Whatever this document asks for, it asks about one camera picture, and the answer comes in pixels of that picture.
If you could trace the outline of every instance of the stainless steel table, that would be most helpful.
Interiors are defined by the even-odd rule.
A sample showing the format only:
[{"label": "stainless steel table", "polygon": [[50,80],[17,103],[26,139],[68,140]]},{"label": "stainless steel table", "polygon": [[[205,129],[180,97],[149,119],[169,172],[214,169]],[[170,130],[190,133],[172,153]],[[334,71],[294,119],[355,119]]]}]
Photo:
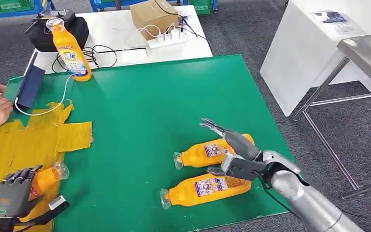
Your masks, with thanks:
[{"label": "stainless steel table", "polygon": [[351,100],[358,100],[363,98],[371,98],[370,94],[363,94],[345,98],[337,98],[337,99],[330,99],[325,101],[316,101],[319,95],[324,91],[324,89],[329,85],[329,83],[338,75],[338,73],[344,68],[344,66],[351,60],[353,61],[370,79],[371,79],[371,35],[367,36],[359,36],[353,38],[342,39],[337,48],[342,51],[343,59],[339,62],[339,64],[335,67],[335,69],[329,74],[326,80],[319,86],[316,91],[312,94],[312,96],[306,101],[306,103],[295,113],[293,119],[295,121],[298,120],[300,115],[304,115],[306,120],[310,123],[312,129],[315,131],[321,142],[323,143],[324,147],[328,150],[329,154],[335,160],[336,164],[341,169],[342,173],[345,175],[345,178],[349,181],[353,191],[347,192],[342,197],[344,199],[366,193],[371,191],[371,185],[365,187],[359,187],[356,182],[353,180],[352,176],[349,174],[345,166],[342,164],[339,156],[335,153],[332,147],[324,138],[323,134],[319,130],[319,128],[315,125],[314,121],[312,120],[311,116],[306,111],[310,106],[316,105],[324,105],[330,104],[335,102],[345,102]]}]

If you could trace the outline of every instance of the bottle cap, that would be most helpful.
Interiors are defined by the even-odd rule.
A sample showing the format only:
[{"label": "bottle cap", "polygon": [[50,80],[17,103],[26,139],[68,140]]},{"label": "bottle cap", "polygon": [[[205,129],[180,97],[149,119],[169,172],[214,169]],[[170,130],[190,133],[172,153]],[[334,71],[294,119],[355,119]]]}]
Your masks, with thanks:
[{"label": "bottle cap", "polygon": [[46,27],[52,32],[63,31],[65,21],[63,21],[61,18],[51,18],[47,20]]},{"label": "bottle cap", "polygon": [[68,169],[68,166],[66,166],[66,164],[64,164],[62,162],[56,162],[53,165],[53,169],[57,173],[59,173],[59,176],[60,176],[61,180],[66,180],[67,178],[69,178],[69,169]]},{"label": "bottle cap", "polygon": [[161,189],[160,190],[160,199],[161,199],[161,205],[163,206],[163,209],[168,209],[171,206],[171,201],[169,197],[169,191],[167,189]]},{"label": "bottle cap", "polygon": [[174,157],[174,165],[177,170],[180,170],[183,168],[183,160],[181,159],[181,153],[174,152],[173,154]]}]

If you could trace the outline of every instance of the power strip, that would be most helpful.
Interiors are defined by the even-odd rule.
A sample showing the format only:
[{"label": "power strip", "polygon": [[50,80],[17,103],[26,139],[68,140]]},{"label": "power strip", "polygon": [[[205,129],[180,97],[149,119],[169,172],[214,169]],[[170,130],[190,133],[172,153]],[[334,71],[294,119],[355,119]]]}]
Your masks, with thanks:
[{"label": "power strip", "polygon": [[186,35],[177,29],[173,29],[168,34],[159,35],[157,38],[147,41],[150,49],[181,44],[184,42],[187,42]]}]

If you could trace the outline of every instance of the orange plastic bottle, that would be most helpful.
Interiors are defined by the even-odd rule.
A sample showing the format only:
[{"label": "orange plastic bottle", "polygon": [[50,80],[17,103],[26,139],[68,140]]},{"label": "orange plastic bottle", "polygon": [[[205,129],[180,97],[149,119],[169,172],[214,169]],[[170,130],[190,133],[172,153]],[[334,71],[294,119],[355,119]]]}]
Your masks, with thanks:
[{"label": "orange plastic bottle", "polygon": [[[254,144],[249,134],[243,134],[243,136]],[[234,152],[234,150],[225,139],[196,144],[182,153],[174,152],[174,165],[177,170],[180,170],[183,166],[200,168],[219,164],[224,160],[227,152]]]},{"label": "orange plastic bottle", "polygon": [[29,200],[34,200],[47,192],[57,181],[65,180],[69,177],[69,169],[66,164],[56,162],[53,167],[38,171],[32,180]]},{"label": "orange plastic bottle", "polygon": [[53,44],[73,78],[76,81],[87,81],[92,77],[92,70],[76,38],[65,29],[64,24],[60,18],[51,18],[46,22],[46,27],[52,31]]},{"label": "orange plastic bottle", "polygon": [[204,174],[183,180],[170,190],[160,191],[161,204],[168,209],[172,204],[193,206],[232,197],[251,189],[251,181],[230,176]]}]

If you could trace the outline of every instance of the cardboard box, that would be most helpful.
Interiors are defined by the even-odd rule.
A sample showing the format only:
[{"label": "cardboard box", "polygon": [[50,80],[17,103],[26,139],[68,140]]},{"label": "cardboard box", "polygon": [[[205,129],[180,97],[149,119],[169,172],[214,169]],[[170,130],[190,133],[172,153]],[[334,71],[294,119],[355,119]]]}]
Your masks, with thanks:
[{"label": "cardboard box", "polygon": [[[178,26],[178,16],[164,12],[159,5],[167,12],[177,14],[177,11],[165,0],[148,0],[130,6],[131,17],[134,25],[140,29],[147,25],[156,25],[161,33],[174,24]],[[158,29],[154,26],[148,26],[146,29],[153,35],[158,35]],[[140,32],[146,40],[154,39],[147,31]]]}]

